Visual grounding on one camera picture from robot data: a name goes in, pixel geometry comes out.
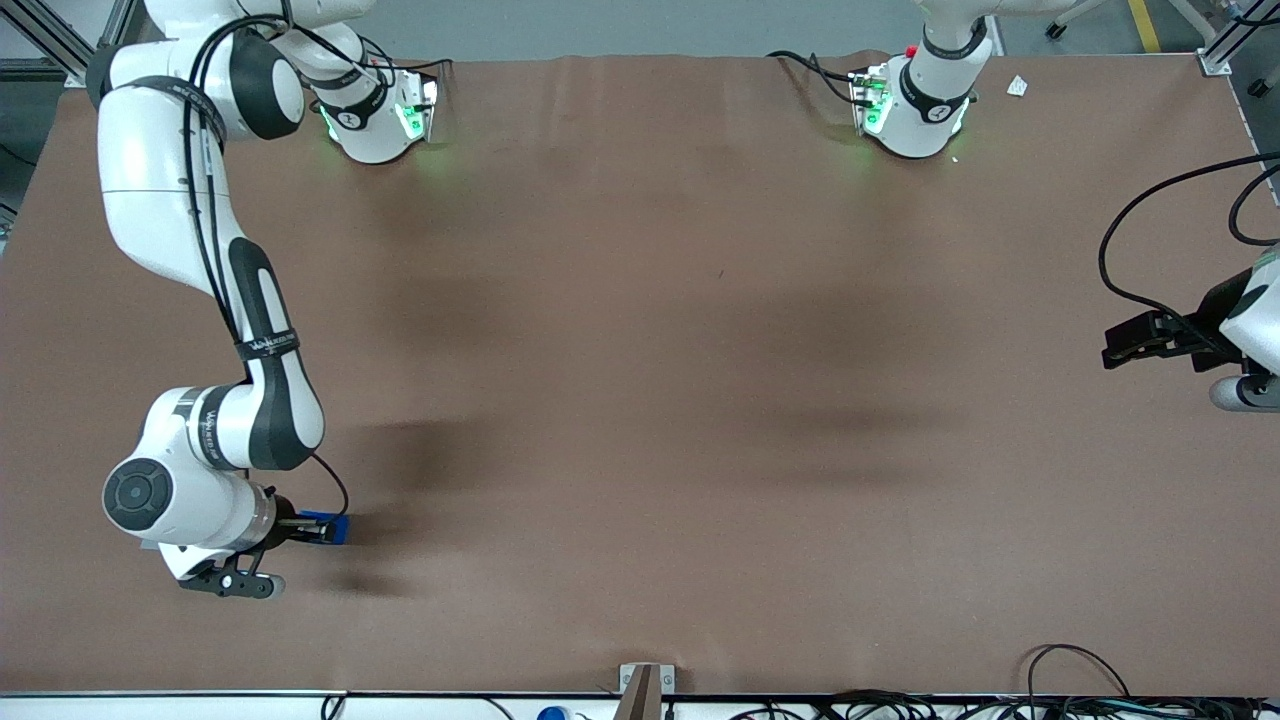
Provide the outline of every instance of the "gray floor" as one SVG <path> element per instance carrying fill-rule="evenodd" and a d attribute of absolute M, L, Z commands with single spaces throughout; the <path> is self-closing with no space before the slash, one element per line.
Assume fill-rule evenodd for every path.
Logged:
<path fill-rule="evenodd" d="M 1147 4 L 1161 50 L 1201 45 L 1199 35 L 1167 3 Z M 824 56 L 868 47 L 896 51 L 918 42 L 920 23 L 919 10 L 908 0 L 381 0 L 352 24 L 402 58 L 471 61 L 605 54 L 755 56 L 778 49 Z M 1057 41 L 1044 37 L 1048 18 L 1000 23 L 1010 55 L 1143 51 L 1129 5 L 1119 0 L 1078 18 Z M 1263 150 L 1280 149 L 1280 91 L 1254 99 L 1244 88 L 1276 63 L 1280 29 L 1256 33 L 1233 60 L 1242 108 Z M 37 159 L 60 92 L 55 83 L 0 82 L 0 142 Z M 0 201 L 20 208 L 29 178 L 31 168 L 0 156 Z M 6 219 L 0 209 L 0 232 Z"/>

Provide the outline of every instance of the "metal frame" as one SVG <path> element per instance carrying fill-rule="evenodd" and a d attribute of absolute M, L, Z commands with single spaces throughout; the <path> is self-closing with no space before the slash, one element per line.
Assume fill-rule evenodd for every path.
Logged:
<path fill-rule="evenodd" d="M 120 44 L 140 6 L 140 0 L 116 0 L 102 36 L 91 44 L 44 0 L 0 0 L 0 17 L 45 54 L 40 59 L 0 59 L 0 79 L 65 77 L 68 85 L 83 87 L 90 58 L 97 47 Z"/>
<path fill-rule="evenodd" d="M 1267 20 L 1276 17 L 1277 12 L 1280 12 L 1280 0 L 1254 0 L 1244 10 L 1243 17 L 1252 20 Z M 1260 29 L 1262 28 L 1244 27 L 1228 19 L 1222 29 L 1203 49 L 1196 51 L 1201 69 L 1206 76 L 1231 74 L 1231 58 L 1240 50 L 1244 41 Z"/>

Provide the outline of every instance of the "circular joint cap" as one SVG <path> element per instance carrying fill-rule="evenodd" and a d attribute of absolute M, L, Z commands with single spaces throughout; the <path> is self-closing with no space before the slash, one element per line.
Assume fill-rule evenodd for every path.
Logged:
<path fill-rule="evenodd" d="M 129 460 L 106 479 L 102 509 L 125 530 L 146 530 L 169 507 L 173 479 L 169 470 L 151 460 Z"/>

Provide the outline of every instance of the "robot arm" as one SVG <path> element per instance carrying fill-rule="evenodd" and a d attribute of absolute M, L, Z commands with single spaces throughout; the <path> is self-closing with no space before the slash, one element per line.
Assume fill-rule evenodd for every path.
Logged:
<path fill-rule="evenodd" d="M 1267 249 L 1253 268 L 1204 295 L 1183 319 L 1148 310 L 1107 331 L 1106 369 L 1146 357 L 1190 355 L 1203 373 L 1236 364 L 1240 374 L 1210 388 L 1210 400 L 1236 413 L 1280 413 L 1280 251 Z"/>
<path fill-rule="evenodd" d="M 1075 0 L 914 0 L 924 12 L 924 37 L 914 56 L 868 68 L 855 82 L 854 119 L 864 135 L 905 158 L 928 158 L 946 146 L 969 109 L 969 92 L 991 58 L 986 15 L 1056 13 Z"/>
<path fill-rule="evenodd" d="M 337 23 L 371 4 L 300 3 L 291 19 L 364 58 L 358 37 Z M 298 128 L 305 101 L 291 59 L 330 94 L 323 101 L 358 109 L 361 122 L 335 137 L 352 158 L 384 161 L 416 138 L 396 108 L 404 91 L 390 69 L 321 56 L 330 50 L 297 29 L 274 45 L 243 20 L 223 31 L 246 12 L 279 12 L 276 0 L 148 0 L 147 9 L 168 40 L 102 53 L 90 82 L 108 225 L 140 265 L 216 300 L 247 378 L 163 393 L 137 447 L 110 473 L 102 503 L 122 530 L 156 543 L 182 587 L 271 597 L 283 580 L 257 573 L 262 552 L 285 539 L 333 541 L 338 530 L 247 477 L 311 457 L 324 413 L 271 263 L 236 220 L 223 147 Z M 207 73 L 193 69 L 204 64 Z M 253 559 L 248 571 L 238 568 L 242 556 Z"/>

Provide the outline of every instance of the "brown tablecloth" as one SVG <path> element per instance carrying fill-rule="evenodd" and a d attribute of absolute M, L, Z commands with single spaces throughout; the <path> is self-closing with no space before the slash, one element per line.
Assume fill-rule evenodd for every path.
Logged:
<path fill-rule="evenodd" d="M 314 117 L 232 147 L 355 514 L 348 547 L 266 556 L 274 602 L 179 591 L 102 516 L 152 398 L 238 366 L 207 297 L 113 245 L 68 94 L 0 261 L 0 687 L 590 689 L 663 660 L 692 691 L 1014 691 L 1056 641 L 1140 693 L 1272 692 L 1277 420 L 1185 360 L 1098 359 L 1142 310 L 1098 238 L 1251 151 L 1230 87 L 1162 56 L 979 88 L 924 161 L 794 65 L 686 58 L 458 65 L 447 143 L 385 167 Z M 1193 309 L 1256 256 L 1225 223 L 1252 172 L 1153 199 L 1115 277 Z M 314 465 L 261 479 L 338 502 Z"/>

